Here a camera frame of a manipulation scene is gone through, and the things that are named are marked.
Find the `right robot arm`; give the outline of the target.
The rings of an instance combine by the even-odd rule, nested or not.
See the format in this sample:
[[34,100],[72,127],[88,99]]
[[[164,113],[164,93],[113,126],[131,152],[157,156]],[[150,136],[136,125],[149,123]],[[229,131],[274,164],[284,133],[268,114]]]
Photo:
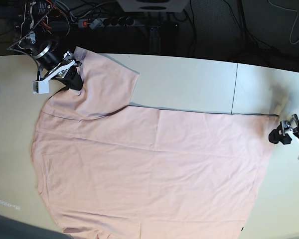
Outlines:
[[19,37],[7,49],[30,57],[37,66],[36,80],[33,81],[35,94],[49,93],[49,81],[56,80],[66,89],[81,90],[83,81],[77,71],[81,62],[77,61],[71,50],[65,50],[60,44],[60,37],[52,33],[48,25],[50,13],[59,12],[57,1],[23,0],[19,24]]

